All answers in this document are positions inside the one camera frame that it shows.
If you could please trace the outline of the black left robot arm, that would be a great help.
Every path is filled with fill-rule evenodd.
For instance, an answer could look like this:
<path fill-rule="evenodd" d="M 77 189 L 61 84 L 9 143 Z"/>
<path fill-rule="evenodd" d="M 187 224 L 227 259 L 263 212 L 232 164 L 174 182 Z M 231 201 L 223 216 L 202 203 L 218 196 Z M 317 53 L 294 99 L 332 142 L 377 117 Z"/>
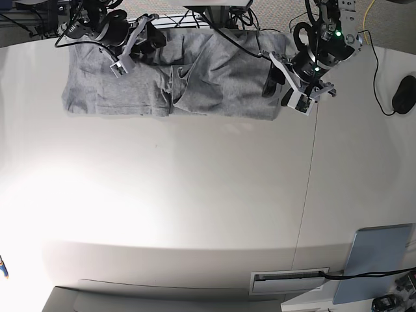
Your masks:
<path fill-rule="evenodd" d="M 305 2 L 309 22 L 297 23 L 292 31 L 296 54 L 263 52 L 271 60 L 263 87 L 264 98 L 272 97 L 279 85 L 285 85 L 287 89 L 280 105 L 309 115 L 321 96 L 327 94 L 334 98 L 337 95 L 334 84 L 323 81 L 322 77 L 361 50 L 355 3 L 315 1 L 319 11 L 318 19 L 315 19 L 311 3 Z"/>

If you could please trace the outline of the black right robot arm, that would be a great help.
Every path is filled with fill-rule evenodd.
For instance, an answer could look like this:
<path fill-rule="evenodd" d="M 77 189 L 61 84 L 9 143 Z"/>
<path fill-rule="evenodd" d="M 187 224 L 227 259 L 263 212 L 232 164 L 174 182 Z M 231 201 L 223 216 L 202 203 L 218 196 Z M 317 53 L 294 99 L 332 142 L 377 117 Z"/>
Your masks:
<path fill-rule="evenodd" d="M 211 7 L 192 12 L 208 31 L 159 29 L 155 14 L 129 23 L 117 1 L 72 1 L 63 36 L 70 50 L 62 100 L 70 112 L 164 114 L 196 98 L 204 103 L 277 99 L 282 85 L 258 49 L 281 47 L 282 36 L 242 31 L 237 18 L 249 6 L 232 6 L 216 22 Z"/>

